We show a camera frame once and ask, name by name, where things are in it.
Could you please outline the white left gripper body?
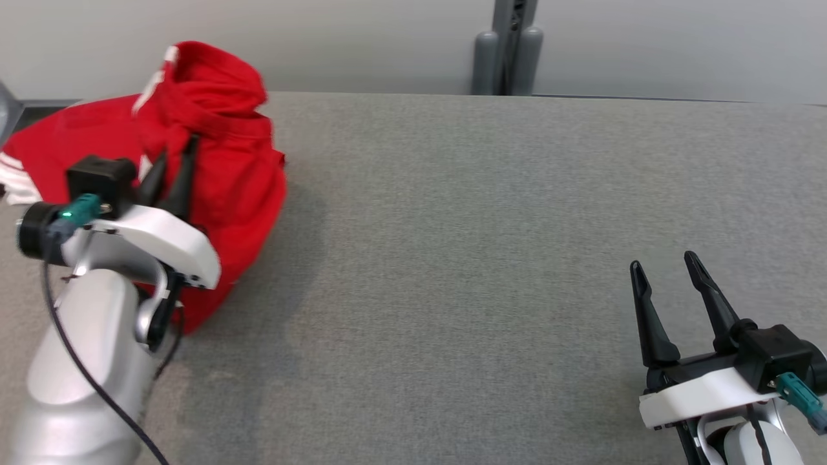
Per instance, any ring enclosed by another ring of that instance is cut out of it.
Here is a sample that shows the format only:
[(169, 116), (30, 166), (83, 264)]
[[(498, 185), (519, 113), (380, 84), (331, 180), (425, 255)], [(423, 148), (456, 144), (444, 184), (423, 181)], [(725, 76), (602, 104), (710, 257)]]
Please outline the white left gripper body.
[[(68, 204), (37, 202), (17, 221), (17, 248), (42, 260), (42, 233)], [(166, 285), (178, 276), (185, 286), (214, 289), (221, 265), (201, 230), (165, 210), (134, 205), (118, 220), (96, 218), (80, 227), (51, 256), (52, 265), (67, 267), (70, 277), (109, 269), (133, 282)]]

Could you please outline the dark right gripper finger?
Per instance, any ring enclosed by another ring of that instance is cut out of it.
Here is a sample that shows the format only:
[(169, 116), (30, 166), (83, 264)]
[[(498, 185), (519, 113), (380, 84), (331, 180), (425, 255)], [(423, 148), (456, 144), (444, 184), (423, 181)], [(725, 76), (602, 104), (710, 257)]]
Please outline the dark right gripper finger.
[(750, 318), (738, 317), (697, 253), (685, 251), (684, 262), (692, 285), (700, 292), (705, 303), (715, 334), (713, 347), (716, 353), (736, 353), (740, 347), (741, 336), (756, 329), (757, 324)]
[(644, 367), (651, 369), (675, 365), (680, 361), (679, 349), (670, 341), (654, 308), (652, 286), (639, 261), (630, 263), (630, 280)]

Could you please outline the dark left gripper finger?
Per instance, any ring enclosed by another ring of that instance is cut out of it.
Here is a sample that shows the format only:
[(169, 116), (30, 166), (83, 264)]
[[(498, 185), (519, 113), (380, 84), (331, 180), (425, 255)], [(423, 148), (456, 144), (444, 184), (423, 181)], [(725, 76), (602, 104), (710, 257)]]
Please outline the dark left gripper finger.
[(167, 197), (158, 203), (158, 208), (173, 214), (179, 220), (190, 220), (190, 200), (197, 167), (199, 135), (192, 134), (180, 154), (180, 166)]
[(137, 204), (154, 207), (162, 194), (167, 168), (167, 150), (162, 150), (156, 161), (150, 161), (148, 156), (141, 157), (141, 183), (137, 188)]

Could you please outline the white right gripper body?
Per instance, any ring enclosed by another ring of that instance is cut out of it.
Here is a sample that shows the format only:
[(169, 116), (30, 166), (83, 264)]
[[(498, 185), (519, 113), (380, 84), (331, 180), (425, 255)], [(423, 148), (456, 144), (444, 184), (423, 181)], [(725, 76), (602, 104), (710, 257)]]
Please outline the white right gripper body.
[(757, 391), (735, 367), (736, 355), (708, 353), (647, 365), (639, 414), (647, 429), (778, 398)]

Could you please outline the red shirt with white sleeves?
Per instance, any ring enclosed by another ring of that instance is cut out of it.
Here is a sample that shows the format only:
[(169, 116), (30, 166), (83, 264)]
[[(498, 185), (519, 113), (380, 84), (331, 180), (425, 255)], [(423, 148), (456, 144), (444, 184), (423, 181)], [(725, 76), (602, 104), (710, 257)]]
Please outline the red shirt with white sleeves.
[(133, 114), (136, 101), (132, 95), (66, 108), (13, 135), (4, 153), (23, 165), (45, 201), (65, 203), (65, 171), (83, 157), (137, 163), (165, 154), (171, 183), (184, 147), (198, 136), (189, 219), (215, 248), (222, 274), (212, 291), (182, 293), (184, 330), (192, 333), (259, 256), (286, 198), (286, 157), (273, 147), (271, 120), (257, 111), (263, 94), (158, 90)]

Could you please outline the grey fabric sofa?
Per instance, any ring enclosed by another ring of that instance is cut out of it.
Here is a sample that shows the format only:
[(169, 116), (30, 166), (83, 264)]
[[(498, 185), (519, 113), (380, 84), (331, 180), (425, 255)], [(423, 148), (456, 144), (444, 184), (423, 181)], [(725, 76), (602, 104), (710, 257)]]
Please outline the grey fabric sofa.
[(154, 386), (173, 465), (686, 465), (638, 414), (629, 265), (682, 355), (827, 349), (827, 106), (272, 92), (288, 197)]

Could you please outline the grey metal partition post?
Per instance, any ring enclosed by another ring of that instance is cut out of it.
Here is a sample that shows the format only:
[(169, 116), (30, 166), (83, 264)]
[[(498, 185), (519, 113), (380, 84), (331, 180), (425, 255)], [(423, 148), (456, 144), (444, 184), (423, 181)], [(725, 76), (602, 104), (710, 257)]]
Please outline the grey metal partition post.
[(494, 0), (490, 29), (474, 44), (472, 95), (531, 96), (543, 30), (534, 24), (539, 0)]

